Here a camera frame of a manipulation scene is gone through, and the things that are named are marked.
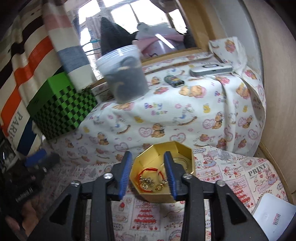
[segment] white patterned tablecloth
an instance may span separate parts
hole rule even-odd
[[[120,161],[127,150],[135,158],[153,144],[173,140],[190,148],[211,145],[253,156],[266,118],[261,77],[247,66],[237,38],[210,41],[209,46],[232,64],[232,74],[189,76],[192,67],[218,63],[212,53],[145,66],[145,96],[126,104],[97,105],[74,132],[50,141],[52,148],[80,166]],[[185,86],[168,85],[168,75],[184,80]]]

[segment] window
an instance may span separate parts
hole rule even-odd
[[[113,6],[116,3],[122,2],[123,0],[104,0],[105,7]]]
[[[131,6],[140,22],[148,25],[168,23],[169,26],[166,14],[150,2],[150,0],[138,0],[131,3]]]
[[[96,69],[96,59],[100,57],[98,53],[100,43],[90,43],[91,36],[86,24],[87,17],[106,17],[123,27],[129,33],[136,32],[137,25],[144,22],[147,25],[166,24],[168,27],[174,27],[180,33],[186,33],[186,24],[178,9],[164,13],[155,6],[150,0],[91,0],[78,10],[79,25],[81,28],[80,44],[86,52],[87,58],[97,79],[101,79],[100,72]],[[95,23],[92,26],[97,36],[100,36],[100,24]]]
[[[89,43],[91,40],[91,36],[89,34],[89,30],[88,28],[84,28],[81,32],[81,38],[80,38],[80,45],[83,46],[82,49],[84,50],[84,52],[90,51],[93,48],[92,43]],[[94,53],[99,53],[100,50],[95,50],[95,51],[90,51],[86,53],[86,56],[89,60],[89,63],[91,65],[92,71],[94,73],[94,75],[96,76],[96,79],[99,80],[102,78],[100,72],[96,69],[96,57],[94,55]]]
[[[175,29],[179,33],[185,34],[187,32],[187,28],[179,9],[170,12],[169,15],[172,18]]]
[[[85,22],[86,17],[94,16],[100,11],[101,11],[100,7],[96,0],[89,1],[87,4],[83,5],[78,10],[79,24],[82,24],[83,22]]]
[[[111,11],[114,22],[123,27],[130,34],[137,31],[137,19],[129,4]]]

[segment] striped fabric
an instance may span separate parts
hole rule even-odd
[[[83,77],[79,91],[95,79],[78,46],[75,29],[59,0],[31,1],[0,42],[0,124],[22,155],[34,153],[41,143],[32,131],[27,106],[43,83],[66,71],[75,87],[75,75]]]
[[[62,1],[43,0],[43,20],[48,35],[76,91],[96,81],[76,29],[67,16]]]

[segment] clear plastic cup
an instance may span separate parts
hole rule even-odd
[[[148,92],[137,46],[115,49],[99,58],[96,65],[119,104],[131,102]]]

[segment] metal screw head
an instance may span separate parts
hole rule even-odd
[[[225,186],[225,182],[223,180],[218,180],[216,183],[220,187],[224,187]]]
[[[191,175],[190,173],[185,173],[185,174],[183,175],[183,177],[184,177],[185,179],[191,179],[191,178],[192,178],[192,175]]]
[[[103,175],[103,177],[104,177],[105,179],[111,179],[111,178],[113,177],[113,174],[112,174],[112,173],[105,173],[105,174]]]
[[[73,186],[73,187],[78,187],[80,184],[81,184],[81,182],[78,181],[78,180],[75,180],[75,181],[71,182],[71,186]]]

